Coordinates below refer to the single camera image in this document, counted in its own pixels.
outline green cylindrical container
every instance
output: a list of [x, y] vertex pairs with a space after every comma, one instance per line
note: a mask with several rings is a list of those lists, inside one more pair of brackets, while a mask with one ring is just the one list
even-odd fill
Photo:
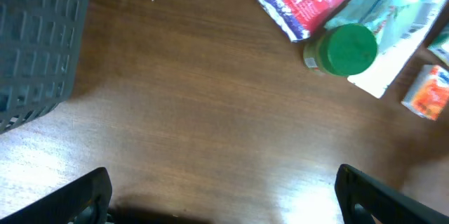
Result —
[[304, 62], [309, 69], [342, 77], [364, 72], [376, 55], [374, 34], [359, 24], [336, 27], [304, 48]]

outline wooden table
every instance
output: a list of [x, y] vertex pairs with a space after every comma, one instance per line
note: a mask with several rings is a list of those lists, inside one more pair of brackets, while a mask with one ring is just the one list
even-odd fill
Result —
[[341, 223], [348, 163], [449, 214], [449, 113], [306, 69], [256, 0], [91, 0], [72, 98], [0, 136], [0, 217], [107, 167], [112, 206], [214, 223]]

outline orange box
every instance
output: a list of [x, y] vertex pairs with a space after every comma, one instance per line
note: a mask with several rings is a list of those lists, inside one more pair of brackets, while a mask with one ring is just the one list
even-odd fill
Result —
[[438, 65], [425, 65], [402, 104], [421, 117], [436, 120], [448, 99], [448, 71]]

